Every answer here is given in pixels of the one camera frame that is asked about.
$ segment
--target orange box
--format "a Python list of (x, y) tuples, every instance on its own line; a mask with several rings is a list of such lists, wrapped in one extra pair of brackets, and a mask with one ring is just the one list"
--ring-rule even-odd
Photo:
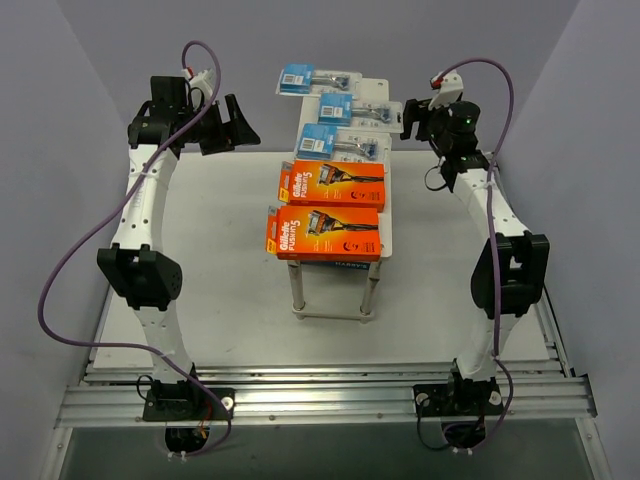
[(375, 262), (382, 250), (374, 208), (269, 207), (267, 252), (282, 260)]
[(282, 162), (278, 199), (289, 205), (384, 208), (384, 165)]

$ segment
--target blue package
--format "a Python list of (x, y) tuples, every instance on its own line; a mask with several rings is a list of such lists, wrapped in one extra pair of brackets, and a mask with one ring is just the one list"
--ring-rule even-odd
[(298, 142), (298, 158), (328, 160), (333, 152), (338, 127), (307, 123)]
[(348, 127), (351, 124), (352, 103), (353, 95), (351, 94), (323, 93), (320, 96), (318, 123)]
[(280, 91), (305, 94), (311, 91), (314, 66), (310, 63), (290, 63), (280, 77)]

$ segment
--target purple cable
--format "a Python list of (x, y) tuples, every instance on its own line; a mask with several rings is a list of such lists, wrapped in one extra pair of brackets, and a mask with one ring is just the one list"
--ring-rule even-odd
[(162, 145), (160, 145), (158, 147), (158, 149), (153, 153), (153, 155), (151, 155), (151, 157), (149, 158), (149, 161), (147, 162), (146, 166), (142, 169), (142, 173), (140, 174), (140, 176), (138, 177), (136, 182), (133, 184), (131, 189), (127, 192), (127, 194), (125, 195), (124, 199), (115, 208), (115, 210), (113, 212), (111, 212), (109, 215), (107, 215), (107, 217), (104, 220), (102, 220), (100, 223), (98, 223), (95, 227), (93, 227), (91, 230), (89, 230), (89, 232), (87, 232), (80, 240), (78, 240), (69, 249), (69, 251), (67, 253), (65, 253), (62, 256), (60, 261), (56, 264), (56, 266), (54, 267), (53, 271), (49, 275), (49, 278), (47, 278), (47, 281), (45, 282), (44, 287), (42, 287), (42, 292), (40, 293), (40, 299), (38, 301), (38, 323), (40, 324), (40, 327), (42, 328), (44, 333), (46, 333), (49, 337), (53, 338), (54, 340), (56, 340), (56, 341), (58, 341), (60, 343), (64, 343), (66, 345), (74, 346), (74, 347), (135, 348), (135, 349), (138, 349), (138, 350), (145, 350), (145, 351), (147, 351), (149, 353), (152, 353), (153, 355), (157, 355), (167, 365), (169, 365), (173, 370), (175, 370), (180, 375), (185, 377), (188, 381), (190, 381), (195, 386), (200, 388), (209, 398), (211, 398), (211, 400), (213, 400), (216, 403), (216, 405), (218, 405), (222, 409), (223, 412), (226, 413), (226, 415), (227, 415), (227, 419), (226, 419), (227, 420), (227, 429), (226, 429), (224, 435), (222, 435), (222, 437), (220, 437), (215, 442), (207, 442), (207, 444), (202, 449), (198, 450), (197, 452), (189, 453), (189, 454), (187, 454), (187, 456), (198, 455), (198, 454), (204, 453), (206, 451), (209, 451), (209, 450), (217, 447), (218, 445), (220, 445), (222, 442), (224, 442), (229, 437), (229, 434), (231, 433), (231, 416), (229, 415), (229, 412), (224, 407), (224, 405), (222, 404), (220, 399), (217, 396), (215, 396), (203, 383), (201, 383), (195, 377), (189, 375), (188, 372), (185, 372), (180, 367), (178, 367), (178, 365), (176, 365), (173, 361), (171, 361), (169, 358), (167, 358), (164, 355), (164, 353), (161, 352), (160, 350), (158, 350), (157, 348), (149, 347), (147, 345), (142, 345), (142, 344), (138, 344), (138, 343), (83, 342), (83, 341), (80, 341), (80, 340), (72, 340), (72, 339), (69, 339), (69, 338), (65, 338), (65, 337), (63, 337), (61, 335), (58, 335), (56, 332), (54, 332), (49, 327), (49, 325), (47, 325), (47, 322), (46, 322), (46, 320), (44, 318), (44, 305), (45, 305), (45, 302), (47, 300), (47, 295), (49, 294), (49, 291), (51, 290), (51, 286), (53, 285), (53, 282), (55, 281), (55, 279), (58, 276), (58, 274), (62, 271), (64, 266), (67, 264), (69, 259), (80, 249), (80, 247), (82, 247), (85, 243), (87, 243), (87, 241), (89, 241), (89, 239), (91, 239), (91, 237), (93, 237), (96, 233), (98, 233), (100, 230), (102, 230), (104, 227), (106, 227), (113, 219), (115, 219), (118, 215), (120, 215), (120, 213), (125, 208), (125, 206), (129, 202), (129, 200), (131, 200), (131, 197), (133, 197), (133, 195), (136, 193), (138, 188), (140, 188), (140, 185), (144, 181), (145, 174), (153, 166), (153, 164), (156, 162), (156, 160), (158, 159), (160, 154), (162, 152), (164, 152), (167, 148), (169, 148), (171, 146), (171, 144), (173, 142), (175, 142), (180, 136), (184, 135), (184, 133), (187, 132), (191, 127), (193, 127), (196, 123), (198, 123), (198, 121), (200, 121), (200, 119), (207, 113), (207, 111), (209, 110), (211, 105), (213, 105), (213, 102), (215, 101), (216, 96), (218, 95), (218, 91), (220, 90), (220, 80), (221, 80), (220, 77), (221, 77), (221, 73), (222, 73), (221, 68), (220, 68), (220, 62), (218, 61), (218, 57), (216, 56), (216, 54), (213, 52), (213, 50), (211, 50), (211, 48), (207, 44), (205, 44), (204, 42), (201, 42), (199, 40), (192, 40), (189, 43), (187, 43), (184, 46), (184, 49), (182, 50), (182, 66), (183, 66), (183, 68), (186, 67), (185, 58), (186, 58), (186, 55), (187, 55), (187, 51), (193, 45), (198, 45), (198, 46), (204, 48), (207, 51), (207, 53), (211, 56), (211, 59), (213, 60), (213, 63), (215, 65), (215, 68), (216, 68), (216, 83), (215, 83), (215, 86), (214, 86), (214, 89), (213, 89), (213, 94), (211, 95), (211, 98), (207, 101), (207, 103), (205, 103), (204, 107), (200, 110), (200, 112), (198, 112), (198, 114), (195, 117), (193, 117), (189, 122), (187, 122), (176, 133), (171, 135), (171, 137), (169, 137), (169, 139), (166, 142), (164, 142)]
[(511, 118), (513, 117), (513, 104), (514, 104), (514, 90), (513, 90), (513, 81), (511, 80), (511, 75), (507, 72), (507, 69), (504, 68), (500, 63), (495, 60), (491, 60), (490, 58), (483, 57), (473, 57), (468, 58), (467, 60), (463, 60), (461, 62), (456, 63), (455, 65), (450, 66), (446, 70), (444, 70), (436, 79), (442, 80), (445, 75), (447, 75), (452, 70), (455, 70), (458, 67), (463, 65), (468, 65), (469, 63), (487, 63), (489, 65), (493, 65), (498, 70), (502, 72), (505, 80), (507, 81), (507, 86), (509, 87), (509, 108), (507, 111), (507, 119), (504, 122), (504, 127), (502, 128), (502, 133), (500, 134), (500, 138), (498, 139), (498, 143), (496, 144), (496, 148), (493, 151), (493, 157), (491, 157), (491, 161), (489, 162), (489, 168), (487, 170), (487, 220), (489, 225), (489, 245), (491, 247), (491, 259), (493, 263), (493, 287), (494, 287), (494, 325), (493, 325), (493, 359), (500, 369), (504, 372), (507, 377), (507, 382), (509, 383), (509, 396), (507, 397), (507, 401), (504, 405), (504, 410), (498, 417), (496, 424), (491, 429), (489, 434), (485, 437), (485, 439), (480, 442), (478, 445), (473, 447), (472, 450), (477, 449), (478, 447), (485, 445), (487, 440), (493, 437), (494, 432), (502, 425), (504, 419), (509, 411), (509, 407), (511, 406), (511, 402), (513, 401), (513, 379), (511, 374), (505, 367), (505, 365), (500, 360), (500, 311), (502, 309), (502, 297), (501, 297), (501, 280), (500, 280), (500, 261), (498, 257), (498, 240), (496, 238), (496, 228), (493, 223), (493, 188), (491, 186), (491, 180), (493, 179), (493, 171), (496, 166), (496, 157), (498, 153), (502, 149), (502, 144), (504, 143), (504, 139), (507, 136), (507, 132), (509, 131), (509, 126), (511, 125)]

